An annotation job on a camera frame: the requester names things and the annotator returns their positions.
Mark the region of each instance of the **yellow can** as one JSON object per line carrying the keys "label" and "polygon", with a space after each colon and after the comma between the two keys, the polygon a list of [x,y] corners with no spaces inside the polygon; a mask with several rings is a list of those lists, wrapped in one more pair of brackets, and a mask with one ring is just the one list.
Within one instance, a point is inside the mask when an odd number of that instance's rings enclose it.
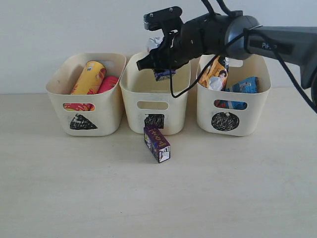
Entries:
{"label": "yellow can", "polygon": [[[106,68],[97,61],[86,63],[79,76],[71,95],[96,94],[106,75]],[[65,103],[64,108],[68,111],[89,111],[91,104]]]}

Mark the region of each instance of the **white table surface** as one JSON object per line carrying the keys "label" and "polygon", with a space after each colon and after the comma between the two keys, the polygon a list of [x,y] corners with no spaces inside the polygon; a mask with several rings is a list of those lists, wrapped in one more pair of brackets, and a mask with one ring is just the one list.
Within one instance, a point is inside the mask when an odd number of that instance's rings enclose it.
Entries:
{"label": "white table surface", "polygon": [[0,95],[1,238],[316,238],[317,116],[270,92],[247,137],[196,123],[157,164],[124,117],[106,137],[64,133],[47,95]]}

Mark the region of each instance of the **black circle sticker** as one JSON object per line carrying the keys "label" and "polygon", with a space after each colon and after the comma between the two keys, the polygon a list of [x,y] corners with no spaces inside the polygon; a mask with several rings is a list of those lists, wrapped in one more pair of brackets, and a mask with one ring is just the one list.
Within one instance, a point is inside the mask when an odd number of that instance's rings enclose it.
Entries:
{"label": "black circle sticker", "polygon": [[217,113],[211,120],[211,125],[220,131],[234,130],[239,126],[239,123],[239,118],[232,113]]}

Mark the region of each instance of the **purple box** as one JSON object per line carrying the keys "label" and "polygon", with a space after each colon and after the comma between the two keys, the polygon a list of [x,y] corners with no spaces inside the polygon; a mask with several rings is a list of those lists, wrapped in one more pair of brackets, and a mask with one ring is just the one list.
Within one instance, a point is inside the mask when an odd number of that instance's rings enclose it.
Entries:
{"label": "purple box", "polygon": [[144,141],[159,163],[170,159],[170,144],[156,126],[144,128]]}

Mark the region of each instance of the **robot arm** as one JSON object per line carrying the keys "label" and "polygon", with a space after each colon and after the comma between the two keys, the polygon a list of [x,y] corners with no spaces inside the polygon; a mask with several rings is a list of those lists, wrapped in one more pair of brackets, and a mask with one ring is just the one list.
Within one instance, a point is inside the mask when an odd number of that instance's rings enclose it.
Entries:
{"label": "robot arm", "polygon": [[[158,48],[137,62],[138,69],[178,69],[201,55],[219,53],[237,60],[245,60],[251,54],[276,59],[272,51],[274,48],[285,62],[300,67],[301,86],[304,89],[312,87],[312,97],[316,103],[317,27],[260,26],[254,17],[224,7],[221,6],[227,15],[211,14],[210,11],[186,23],[180,19],[181,8],[176,6],[145,15],[145,28],[151,31],[162,29],[164,40]],[[241,34],[243,36],[239,40],[219,52]],[[270,46],[261,34],[269,37],[274,44]]]}

